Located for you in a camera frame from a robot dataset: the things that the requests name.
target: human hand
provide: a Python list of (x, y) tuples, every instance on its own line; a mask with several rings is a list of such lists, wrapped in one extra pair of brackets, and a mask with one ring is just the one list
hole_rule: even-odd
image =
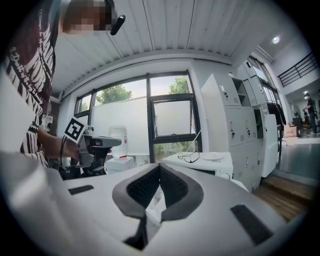
[(65, 142), (63, 155), (79, 161), (79, 149), (76, 143), (67, 139)]

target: black rubber pad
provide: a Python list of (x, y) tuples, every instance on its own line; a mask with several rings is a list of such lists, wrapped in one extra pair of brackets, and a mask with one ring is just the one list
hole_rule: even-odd
[(259, 245), (273, 233), (245, 205), (236, 205), (230, 209), (255, 245)]
[(93, 186), (85, 185), (85, 186), (78, 186), (78, 187), (75, 187), (75, 188), (70, 188), (69, 192), (73, 196), (75, 194), (79, 194), (79, 193), (86, 192), (88, 190), (93, 190), (93, 189), (94, 189)]

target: wooden step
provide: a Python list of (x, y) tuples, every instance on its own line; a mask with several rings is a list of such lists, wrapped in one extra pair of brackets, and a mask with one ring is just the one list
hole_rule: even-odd
[(313, 200), (315, 188), (296, 181), (271, 175), (261, 181), (262, 187), (268, 187), (283, 196), (309, 205)]
[(297, 200), (290, 199), (269, 187), (260, 186), (253, 192), (253, 194), (271, 206), (287, 222), (308, 209), (307, 205)]

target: staircase railing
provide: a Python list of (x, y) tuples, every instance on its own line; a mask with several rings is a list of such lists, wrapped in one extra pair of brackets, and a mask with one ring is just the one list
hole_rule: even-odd
[(311, 52), (297, 64), (280, 74), (278, 78), (280, 79), (282, 86), (285, 87), (292, 82), (302, 78), (317, 67), (317, 60)]

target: black device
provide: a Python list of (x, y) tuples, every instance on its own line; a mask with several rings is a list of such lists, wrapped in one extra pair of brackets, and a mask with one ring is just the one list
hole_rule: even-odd
[(73, 180), (84, 177), (105, 175), (105, 160), (109, 150), (112, 147), (121, 145), (119, 138), (95, 136), (92, 133), (93, 127), (89, 126), (77, 144), (79, 149), (79, 164), (71, 162), (66, 169), (59, 168), (63, 180)]
[(105, 20), (110, 20), (110, 12), (111, 12), (111, 31), (110, 34), (112, 36), (116, 35), (119, 29), (126, 21), (125, 15), (120, 15), (118, 17), (116, 9), (115, 9), (115, 2), (113, 0), (105, 0)]

